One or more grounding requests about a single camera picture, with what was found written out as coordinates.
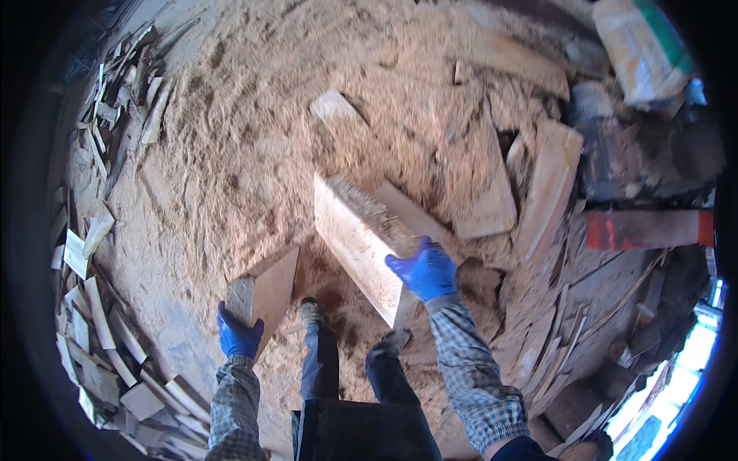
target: stack of wood scraps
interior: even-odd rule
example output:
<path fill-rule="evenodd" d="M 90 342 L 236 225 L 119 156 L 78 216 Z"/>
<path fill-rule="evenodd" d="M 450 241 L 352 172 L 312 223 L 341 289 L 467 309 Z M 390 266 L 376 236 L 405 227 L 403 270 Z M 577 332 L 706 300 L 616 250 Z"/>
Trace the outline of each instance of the stack of wood scraps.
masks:
<path fill-rule="evenodd" d="M 61 203 L 61 225 L 51 229 L 52 245 L 66 235 L 64 244 L 52 250 L 51 267 L 58 281 L 56 344 L 80 406 L 98 429 L 118 431 L 147 456 L 203 459 L 210 406 L 180 376 L 163 385 L 166 381 L 126 316 L 130 308 L 94 264 L 114 216 L 100 201 L 92 216 L 73 229 L 77 219 L 70 205 Z"/>
<path fill-rule="evenodd" d="M 161 45 L 153 22 L 127 34 L 104 56 L 84 100 L 72 152 L 94 164 L 104 182 L 103 198 L 115 185 L 128 152 L 159 141 L 162 117 L 173 88 L 165 76 Z"/>

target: red object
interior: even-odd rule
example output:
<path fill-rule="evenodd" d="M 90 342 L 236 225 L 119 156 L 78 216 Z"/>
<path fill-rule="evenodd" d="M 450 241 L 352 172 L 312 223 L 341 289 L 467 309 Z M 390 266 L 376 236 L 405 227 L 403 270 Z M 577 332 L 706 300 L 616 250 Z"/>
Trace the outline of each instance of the red object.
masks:
<path fill-rule="evenodd" d="M 656 249 L 699 243 L 713 246 L 711 209 L 592 211 L 587 246 L 608 252 Z"/>

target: blue glove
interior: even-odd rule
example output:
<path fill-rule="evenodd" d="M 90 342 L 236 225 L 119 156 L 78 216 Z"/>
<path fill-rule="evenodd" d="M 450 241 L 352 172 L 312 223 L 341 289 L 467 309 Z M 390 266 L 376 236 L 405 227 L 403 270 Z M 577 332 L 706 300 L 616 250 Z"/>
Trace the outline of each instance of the blue glove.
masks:
<path fill-rule="evenodd" d="M 218 334 L 221 350 L 227 358 L 246 356 L 253 360 L 259 350 L 264 334 L 264 321 L 259 319 L 253 328 L 248 328 L 226 310 L 225 301 L 218 303 Z"/>
<path fill-rule="evenodd" d="M 423 302 L 456 293 L 456 265 L 441 244 L 433 243 L 426 235 L 420 237 L 420 247 L 413 257 L 401 260 L 388 254 L 384 262 Z"/>

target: checkered sleeve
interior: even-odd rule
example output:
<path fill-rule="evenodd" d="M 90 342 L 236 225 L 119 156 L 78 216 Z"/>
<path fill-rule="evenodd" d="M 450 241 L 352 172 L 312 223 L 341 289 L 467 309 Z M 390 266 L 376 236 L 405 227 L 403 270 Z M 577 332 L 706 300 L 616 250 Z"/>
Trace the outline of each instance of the checkered sleeve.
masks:
<path fill-rule="evenodd" d="M 259 446 L 259 380 L 251 370 L 253 360 L 233 356 L 218 369 L 218 390 L 210 403 L 209 448 L 205 459 L 266 461 Z"/>
<path fill-rule="evenodd" d="M 500 367 L 461 297 L 447 294 L 431 299 L 426 307 L 449 403 L 474 448 L 484 455 L 500 440 L 530 436 L 523 395 L 503 386 Z"/>

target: green stripe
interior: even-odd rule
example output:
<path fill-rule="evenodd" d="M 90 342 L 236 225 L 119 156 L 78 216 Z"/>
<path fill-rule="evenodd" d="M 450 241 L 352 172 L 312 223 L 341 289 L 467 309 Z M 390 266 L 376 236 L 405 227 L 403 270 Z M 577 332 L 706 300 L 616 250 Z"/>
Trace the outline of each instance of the green stripe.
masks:
<path fill-rule="evenodd" d="M 672 66 L 685 74 L 692 73 L 694 71 L 692 57 L 684 47 L 677 31 L 674 30 L 674 27 L 669 23 L 661 9 L 656 6 L 656 3 L 653 0 L 632 0 L 632 2 L 641 11 L 641 15 L 656 34 L 656 38 L 661 43 L 661 47 Z"/>

